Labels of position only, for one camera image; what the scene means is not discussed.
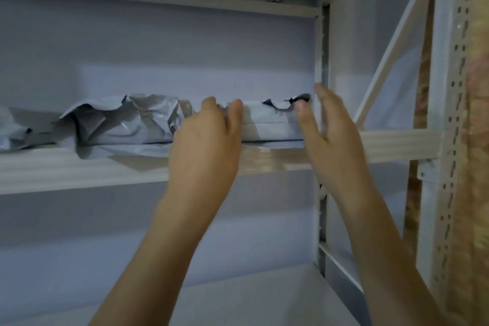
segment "left hand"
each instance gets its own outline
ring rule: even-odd
[[[185,119],[170,151],[168,200],[214,217],[238,173],[242,112],[241,100],[235,100],[225,118],[209,97]]]

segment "fingernail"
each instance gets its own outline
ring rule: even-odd
[[[298,115],[299,112],[301,112],[307,106],[308,106],[308,104],[304,100],[298,100],[297,102],[294,102],[294,111],[295,111],[295,114]]]

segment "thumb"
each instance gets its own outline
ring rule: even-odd
[[[243,102],[234,100],[227,108],[226,128],[227,133],[232,137],[239,137],[241,140],[241,123],[243,121]]]
[[[310,152],[315,153],[316,150],[321,146],[322,142],[325,142],[319,129],[317,128],[316,119],[314,118],[313,111],[309,106],[308,102],[304,100],[298,100],[294,103],[295,115],[297,117],[297,122],[302,131],[304,137],[304,143],[306,144],[306,149]]]

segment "right hand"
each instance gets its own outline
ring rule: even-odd
[[[315,92],[327,124],[325,136],[309,104],[303,100],[294,104],[307,154],[319,181],[336,200],[354,199],[354,194],[373,187],[360,134],[339,96],[319,83]]]

